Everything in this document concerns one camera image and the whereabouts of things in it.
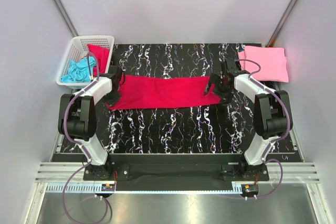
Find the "red t shirt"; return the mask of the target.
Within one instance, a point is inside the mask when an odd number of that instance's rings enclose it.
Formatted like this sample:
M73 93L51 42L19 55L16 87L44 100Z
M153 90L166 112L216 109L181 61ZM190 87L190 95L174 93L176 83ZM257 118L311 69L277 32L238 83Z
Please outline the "red t shirt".
M106 106L111 110L176 109L218 104L220 98L209 92L204 95L209 76L162 79L126 76L119 89L120 100Z
M94 54L94 56L98 60L99 72L106 73L107 72L106 68L108 67L109 62L110 62L109 60L110 50L105 47L91 45L91 44L88 44L88 49L91 53Z

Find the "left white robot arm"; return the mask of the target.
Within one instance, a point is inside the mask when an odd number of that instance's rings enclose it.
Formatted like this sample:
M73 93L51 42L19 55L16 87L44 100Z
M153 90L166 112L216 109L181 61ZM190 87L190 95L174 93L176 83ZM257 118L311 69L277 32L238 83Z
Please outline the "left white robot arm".
M125 82L123 70L110 66L107 73L95 77L91 83L74 94L64 94L60 99L58 131L76 144L85 154L95 174L103 180L113 175L107 163L108 153L96 135L96 104L101 100L116 105L121 99L120 86Z

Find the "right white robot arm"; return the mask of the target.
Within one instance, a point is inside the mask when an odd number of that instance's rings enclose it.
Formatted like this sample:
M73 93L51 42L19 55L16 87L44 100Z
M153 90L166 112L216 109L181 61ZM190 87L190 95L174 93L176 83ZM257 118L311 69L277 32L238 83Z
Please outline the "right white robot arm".
M275 143L284 140L292 129L292 115L289 94L276 91L256 80L253 75L261 71L261 65L249 60L258 69L248 72L241 69L240 59L226 60L220 64L222 75L210 75L204 95L211 87L220 98L220 103L229 104L234 92L243 93L254 104L253 123L255 135L249 148L241 155L235 173L244 180L250 180L261 173L266 157Z

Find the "cyan t shirt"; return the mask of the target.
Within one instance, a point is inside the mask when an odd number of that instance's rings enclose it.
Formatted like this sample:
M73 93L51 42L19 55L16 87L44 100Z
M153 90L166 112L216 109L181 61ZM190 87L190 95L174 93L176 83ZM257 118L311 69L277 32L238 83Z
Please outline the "cyan t shirt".
M61 76L60 81L63 83L91 82L93 69L96 66L97 62L92 56L89 56L89 58L82 58L78 62L71 60L67 70L67 74Z

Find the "red t shirt in basket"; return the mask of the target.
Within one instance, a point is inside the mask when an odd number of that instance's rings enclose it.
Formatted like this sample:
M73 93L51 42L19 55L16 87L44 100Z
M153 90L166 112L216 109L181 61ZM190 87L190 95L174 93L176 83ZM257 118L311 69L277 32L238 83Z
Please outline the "red t shirt in basket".
M94 56L98 60L99 72L106 73L107 72L106 68L108 67L109 62L110 62L109 60L110 50L105 47L91 45L91 44L88 44L88 49L91 53L94 54Z

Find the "white plastic basket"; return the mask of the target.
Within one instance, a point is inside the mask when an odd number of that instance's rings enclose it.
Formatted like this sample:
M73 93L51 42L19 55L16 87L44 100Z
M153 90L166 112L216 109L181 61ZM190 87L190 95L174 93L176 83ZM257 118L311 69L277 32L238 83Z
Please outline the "white plastic basket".
M56 78L56 82L58 85L67 86L75 90L83 89L92 82L94 77L97 76L97 70L99 70L98 60L96 59L94 54L89 51L88 44L105 47L110 50L109 52L110 62L109 62L108 67L106 68L106 71L108 72L109 66L111 64L114 37L108 36L108 35L77 36L77 37L72 38L72 40L68 44L67 50L65 51L65 55L63 57L63 60L60 65L60 69L58 71L58 75ZM78 62L82 58L85 58L85 57L89 58L89 56L94 57L97 62L97 66L94 67L93 69L93 75L91 76L91 82L63 83L60 81L60 77L67 74L67 70L68 70L71 60Z

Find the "folded pink t shirt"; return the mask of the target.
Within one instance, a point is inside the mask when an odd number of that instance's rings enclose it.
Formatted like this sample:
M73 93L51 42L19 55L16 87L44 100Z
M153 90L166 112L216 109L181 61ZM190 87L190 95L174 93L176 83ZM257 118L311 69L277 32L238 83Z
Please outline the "folded pink t shirt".
M238 53L238 58L252 60L261 66L261 70L253 74L253 78L258 81L289 82L287 58L283 48L245 46Z

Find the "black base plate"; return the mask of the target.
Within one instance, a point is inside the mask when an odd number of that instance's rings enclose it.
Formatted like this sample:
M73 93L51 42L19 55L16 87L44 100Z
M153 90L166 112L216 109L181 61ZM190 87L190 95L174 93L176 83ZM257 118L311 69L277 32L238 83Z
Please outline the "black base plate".
M111 154L107 173L86 168L83 178L146 193L211 193L230 190L233 182L269 181L266 165L250 168L240 154Z

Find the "aluminium rail frame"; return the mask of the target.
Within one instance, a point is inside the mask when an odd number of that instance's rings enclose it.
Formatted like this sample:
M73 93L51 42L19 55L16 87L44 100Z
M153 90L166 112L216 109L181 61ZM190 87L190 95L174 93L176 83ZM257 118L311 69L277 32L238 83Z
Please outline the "aluminium rail frame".
M294 135L268 155L269 181L243 199L244 183L221 192L118 191L94 199L102 182L84 180L83 154L56 153L50 162L23 169L29 194L23 223L335 223L317 169Z

